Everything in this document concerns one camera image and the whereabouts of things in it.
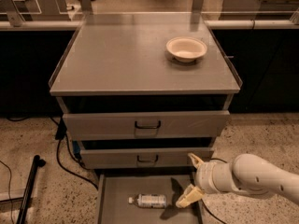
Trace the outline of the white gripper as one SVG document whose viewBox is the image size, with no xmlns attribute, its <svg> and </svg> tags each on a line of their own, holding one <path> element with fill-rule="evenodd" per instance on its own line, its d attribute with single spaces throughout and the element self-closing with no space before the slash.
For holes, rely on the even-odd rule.
<svg viewBox="0 0 299 224">
<path fill-rule="evenodd" d="M 190 184 L 176 201 L 176 207 L 185 208 L 200 201 L 204 194 L 224 193 L 232 191 L 232 171 L 229 163 L 204 162 L 193 153 L 188 157 L 197 169 L 195 184 Z"/>
</svg>

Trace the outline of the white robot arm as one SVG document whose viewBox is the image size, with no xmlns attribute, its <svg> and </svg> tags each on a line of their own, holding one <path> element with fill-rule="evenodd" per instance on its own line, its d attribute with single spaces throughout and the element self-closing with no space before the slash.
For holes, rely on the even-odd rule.
<svg viewBox="0 0 299 224">
<path fill-rule="evenodd" d="M 232 162 L 202 161 L 188 154 L 196 169 L 190 184 L 176 206 L 185 208 L 200 201 L 205 194 L 234 193 L 251 198 L 280 195 L 299 204 L 299 175 L 284 171 L 253 154 L 241 154 Z"/>
</svg>

